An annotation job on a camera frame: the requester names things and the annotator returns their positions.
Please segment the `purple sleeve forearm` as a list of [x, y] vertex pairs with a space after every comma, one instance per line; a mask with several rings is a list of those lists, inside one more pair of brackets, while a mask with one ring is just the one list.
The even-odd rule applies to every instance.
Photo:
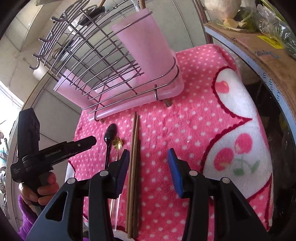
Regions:
[[18, 196], [18, 205], [23, 214], [23, 224], [20, 227], [18, 235], [22, 238], [22, 240], [26, 240], [30, 229], [34, 225], [35, 221], [37, 220], [37, 214], [27, 205], [21, 195]]

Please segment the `left hand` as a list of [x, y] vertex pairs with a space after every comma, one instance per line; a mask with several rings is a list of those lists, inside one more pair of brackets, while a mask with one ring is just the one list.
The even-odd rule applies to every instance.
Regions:
[[18, 185], [18, 189], [21, 194], [22, 200], [27, 205], [32, 206], [33, 203], [37, 202], [41, 206], [46, 206], [59, 190], [59, 185], [56, 180], [56, 175], [53, 172], [49, 172], [47, 185], [39, 187], [37, 189], [37, 192], [34, 192], [23, 183], [20, 183]]

